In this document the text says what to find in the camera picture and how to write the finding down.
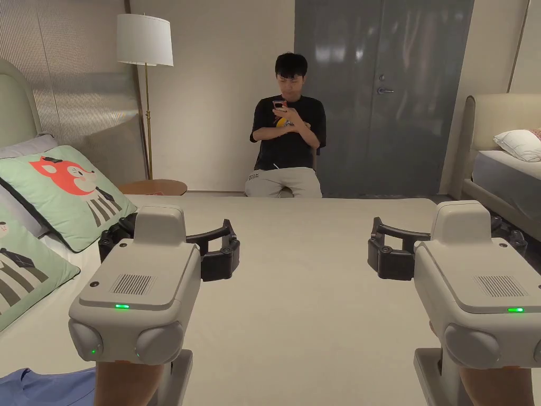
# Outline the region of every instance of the floor lamp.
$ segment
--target floor lamp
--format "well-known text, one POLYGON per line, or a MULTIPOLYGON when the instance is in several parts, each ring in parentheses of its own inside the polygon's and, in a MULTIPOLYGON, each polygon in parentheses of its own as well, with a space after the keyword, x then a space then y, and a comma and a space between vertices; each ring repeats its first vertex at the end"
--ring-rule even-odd
POLYGON ((147 90, 148 174, 149 178, 153 179, 148 67, 173 66, 171 24, 164 19, 146 15, 120 14, 117 18, 116 55, 119 62, 144 65, 147 90))

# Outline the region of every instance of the decorative cushion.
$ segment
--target decorative cushion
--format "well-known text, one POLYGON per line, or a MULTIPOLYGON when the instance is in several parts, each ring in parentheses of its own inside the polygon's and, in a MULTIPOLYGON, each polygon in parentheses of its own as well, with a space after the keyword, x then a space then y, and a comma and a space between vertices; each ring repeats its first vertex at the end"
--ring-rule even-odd
POLYGON ((0 331, 79 272, 0 206, 0 331))
POLYGON ((525 162, 541 161, 541 129, 506 131, 494 137, 504 151, 525 162))
POLYGON ((74 252, 136 211, 84 155, 66 145, 0 159, 0 184, 74 252))
MULTIPOLYGON (((51 134, 42 134, 32 140, 21 142, 9 147, 0 148, 0 158, 16 158, 18 156, 37 154, 57 147, 58 144, 51 134)), ((35 237, 41 237, 48 229, 40 224, 11 193, 0 186, 0 204, 7 206, 10 213, 27 228, 35 237)))

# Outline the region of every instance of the wooden side table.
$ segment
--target wooden side table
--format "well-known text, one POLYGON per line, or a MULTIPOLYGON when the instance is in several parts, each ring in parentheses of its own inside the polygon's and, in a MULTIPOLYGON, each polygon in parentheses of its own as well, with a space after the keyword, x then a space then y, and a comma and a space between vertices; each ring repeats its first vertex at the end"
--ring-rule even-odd
POLYGON ((177 180, 141 180, 119 187, 124 194, 153 194, 161 196, 182 196, 188 190, 186 184, 177 180))

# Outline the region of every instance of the robotic hand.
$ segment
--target robotic hand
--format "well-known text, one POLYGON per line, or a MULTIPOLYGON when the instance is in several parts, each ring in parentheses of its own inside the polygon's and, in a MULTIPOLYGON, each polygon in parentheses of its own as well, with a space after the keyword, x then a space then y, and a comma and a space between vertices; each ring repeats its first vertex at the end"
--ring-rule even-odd
POLYGON ((85 361, 161 365, 154 402, 180 405, 192 368, 184 335, 204 281, 228 279, 239 264, 240 242, 229 220, 205 234, 186 236, 176 206, 145 206, 133 239, 120 241, 69 310, 69 331, 85 361), (219 251, 208 252, 222 238, 219 251))
POLYGON ((374 219, 368 264, 382 279, 414 280, 441 342, 415 351, 428 405, 472 404, 459 366, 541 367, 541 277, 518 253, 525 247, 520 232, 492 238, 490 214, 476 201, 438 205, 431 234, 374 219), (385 235, 402 239, 402 250, 385 235))

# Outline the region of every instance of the baseboard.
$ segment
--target baseboard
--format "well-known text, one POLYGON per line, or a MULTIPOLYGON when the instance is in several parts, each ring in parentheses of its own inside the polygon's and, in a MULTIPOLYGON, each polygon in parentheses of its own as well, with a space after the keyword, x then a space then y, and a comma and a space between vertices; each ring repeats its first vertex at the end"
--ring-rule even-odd
POLYGON ((223 197, 240 197, 244 196, 244 192, 223 192, 223 191, 191 191, 188 190, 186 194, 191 195, 206 195, 206 196, 223 196, 223 197))

